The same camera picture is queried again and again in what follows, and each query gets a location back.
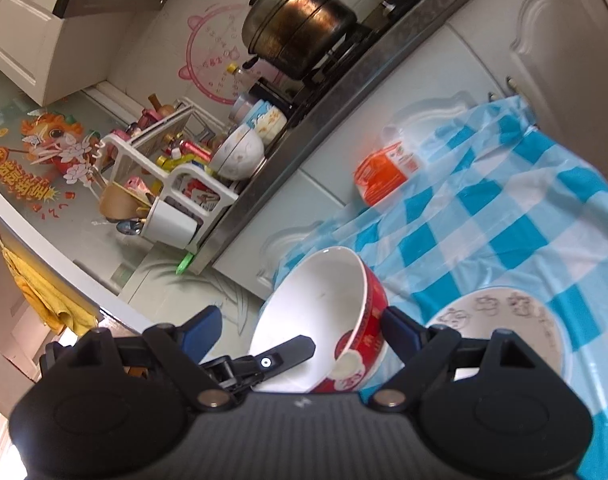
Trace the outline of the large steel steamer pot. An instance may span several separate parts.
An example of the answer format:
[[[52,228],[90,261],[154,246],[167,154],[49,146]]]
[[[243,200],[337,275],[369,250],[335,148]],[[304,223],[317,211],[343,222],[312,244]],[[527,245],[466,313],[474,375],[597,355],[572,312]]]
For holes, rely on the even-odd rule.
[[[250,55],[302,80],[356,25],[341,0],[249,0],[242,41]]]

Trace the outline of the white upper cabinet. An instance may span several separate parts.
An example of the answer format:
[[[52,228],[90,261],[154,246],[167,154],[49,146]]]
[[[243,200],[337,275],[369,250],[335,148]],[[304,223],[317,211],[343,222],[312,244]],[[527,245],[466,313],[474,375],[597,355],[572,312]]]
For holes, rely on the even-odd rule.
[[[73,18],[62,0],[0,0],[0,71],[34,102],[52,104],[105,80],[130,13]]]

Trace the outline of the blue white bowl on counter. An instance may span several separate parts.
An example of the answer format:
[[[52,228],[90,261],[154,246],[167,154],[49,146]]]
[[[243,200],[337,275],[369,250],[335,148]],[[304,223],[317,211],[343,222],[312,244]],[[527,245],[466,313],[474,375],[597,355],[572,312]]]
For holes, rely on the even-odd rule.
[[[287,118],[278,107],[259,100],[242,119],[259,135],[265,145],[269,145],[287,124]]]

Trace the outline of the red dragon window sticker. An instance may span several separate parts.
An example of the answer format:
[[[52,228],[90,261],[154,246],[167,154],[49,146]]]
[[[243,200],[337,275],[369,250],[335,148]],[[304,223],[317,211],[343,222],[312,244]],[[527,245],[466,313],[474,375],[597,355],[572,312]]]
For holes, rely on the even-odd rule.
[[[92,188],[100,140],[98,131],[60,113],[0,125],[0,193],[38,220],[63,218]]]

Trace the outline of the dark sauce bottle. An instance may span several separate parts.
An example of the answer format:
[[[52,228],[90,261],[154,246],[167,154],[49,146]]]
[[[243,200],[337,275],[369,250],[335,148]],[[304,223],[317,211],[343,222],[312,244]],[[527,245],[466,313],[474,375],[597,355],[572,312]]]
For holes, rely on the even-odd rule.
[[[274,105],[286,118],[292,117],[294,113],[292,99],[265,77],[250,72],[235,63],[227,66],[227,73],[251,96]]]

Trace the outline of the yellow cloth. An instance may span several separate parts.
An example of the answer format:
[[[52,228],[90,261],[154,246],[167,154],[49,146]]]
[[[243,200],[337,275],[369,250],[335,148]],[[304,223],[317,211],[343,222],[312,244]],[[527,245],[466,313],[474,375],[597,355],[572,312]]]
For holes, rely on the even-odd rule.
[[[76,336],[98,326],[98,317],[88,312],[64,292],[9,250],[0,240],[0,252],[12,278],[24,298],[51,332],[61,335],[71,330]]]

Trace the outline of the gas stove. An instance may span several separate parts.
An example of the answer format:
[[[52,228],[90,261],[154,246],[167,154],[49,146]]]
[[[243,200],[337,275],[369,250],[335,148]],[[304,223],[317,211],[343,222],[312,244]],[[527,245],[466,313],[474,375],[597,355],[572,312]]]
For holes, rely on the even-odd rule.
[[[342,40],[328,51],[294,92],[287,116],[304,116],[359,58],[372,48],[398,21],[423,0],[382,0],[361,22],[351,26]]]

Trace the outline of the white ceramic bowl on counter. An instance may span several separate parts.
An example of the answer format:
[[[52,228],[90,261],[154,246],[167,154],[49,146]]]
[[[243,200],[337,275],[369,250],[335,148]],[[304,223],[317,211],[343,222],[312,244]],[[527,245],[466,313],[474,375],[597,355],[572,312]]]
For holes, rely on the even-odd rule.
[[[219,146],[209,168],[220,177],[241,181],[252,177],[264,159],[263,140],[252,127],[242,124]]]

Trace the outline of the pink round wall sticker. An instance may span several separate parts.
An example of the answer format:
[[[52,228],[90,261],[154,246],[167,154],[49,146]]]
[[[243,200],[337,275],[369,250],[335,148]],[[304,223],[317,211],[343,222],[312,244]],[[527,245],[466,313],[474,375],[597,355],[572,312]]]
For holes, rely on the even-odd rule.
[[[247,58],[241,39],[246,11],[242,3],[222,4],[210,6],[187,19],[185,62],[178,76],[190,81],[201,96],[217,104],[232,105],[241,93],[228,66],[241,66]]]

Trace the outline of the red white bowl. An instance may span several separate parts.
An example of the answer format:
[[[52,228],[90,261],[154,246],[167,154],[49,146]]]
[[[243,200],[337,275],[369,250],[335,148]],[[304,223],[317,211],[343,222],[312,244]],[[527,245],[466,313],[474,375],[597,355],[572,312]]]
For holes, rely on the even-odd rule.
[[[383,359],[386,292],[356,252],[330,247],[306,257],[281,282],[259,315],[249,351],[259,354],[296,336],[315,353],[261,382],[259,392],[355,391]]]

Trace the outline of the blue white checkered tablecloth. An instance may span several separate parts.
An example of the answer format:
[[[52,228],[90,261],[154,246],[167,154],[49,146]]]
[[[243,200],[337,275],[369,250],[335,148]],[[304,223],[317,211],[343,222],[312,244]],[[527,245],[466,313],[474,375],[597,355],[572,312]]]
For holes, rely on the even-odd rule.
[[[592,413],[584,479],[608,479],[608,182],[542,133],[520,96],[486,102],[419,146],[420,169],[374,207],[352,203],[281,259],[345,246],[389,300],[427,321],[492,286],[534,296],[568,334],[570,384]]]

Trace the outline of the white plate cartoon print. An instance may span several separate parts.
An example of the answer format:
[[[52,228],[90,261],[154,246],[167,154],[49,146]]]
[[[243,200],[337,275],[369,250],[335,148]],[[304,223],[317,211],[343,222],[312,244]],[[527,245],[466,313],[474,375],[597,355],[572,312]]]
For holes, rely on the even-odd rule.
[[[446,325],[464,338],[490,339],[494,330],[517,333],[564,380],[572,373],[570,340],[558,316],[521,289],[488,287],[439,310],[427,326]]]

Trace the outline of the green clip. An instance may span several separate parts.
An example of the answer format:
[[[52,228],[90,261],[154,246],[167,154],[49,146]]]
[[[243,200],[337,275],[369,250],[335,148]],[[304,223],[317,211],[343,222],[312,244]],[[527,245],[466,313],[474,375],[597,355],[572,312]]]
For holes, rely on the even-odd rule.
[[[185,273],[185,271],[188,270],[189,266],[191,266],[194,257],[195,255],[192,254],[192,252],[187,252],[182,258],[182,260],[178,263],[175,273],[177,275],[182,275],[183,273]]]

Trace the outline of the orange plastic package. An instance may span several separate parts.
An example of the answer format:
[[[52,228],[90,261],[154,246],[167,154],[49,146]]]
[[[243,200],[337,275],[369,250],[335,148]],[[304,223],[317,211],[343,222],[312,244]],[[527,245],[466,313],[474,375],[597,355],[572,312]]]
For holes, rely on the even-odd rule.
[[[354,183],[368,206],[377,205],[421,167],[421,160],[400,141],[369,154],[356,168]]]

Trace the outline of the white utensil rack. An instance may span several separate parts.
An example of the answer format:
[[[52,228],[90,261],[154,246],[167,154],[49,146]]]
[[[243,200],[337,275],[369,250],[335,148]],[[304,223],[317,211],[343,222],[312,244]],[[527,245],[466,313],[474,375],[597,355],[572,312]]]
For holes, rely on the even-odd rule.
[[[146,217],[142,236],[151,242],[196,254],[217,221],[239,196],[193,162],[182,162],[170,171],[155,164],[153,157],[162,153],[165,136],[189,133],[198,122],[205,122],[208,127],[215,125],[189,99],[182,98],[177,104],[178,109],[173,114],[147,127],[139,136],[129,140],[121,139],[116,133],[106,136],[96,164],[99,167],[110,165],[108,182],[124,185],[129,177],[139,174],[157,182],[159,195]],[[217,196],[213,206],[203,206],[185,195],[181,185],[191,181],[204,184]]]

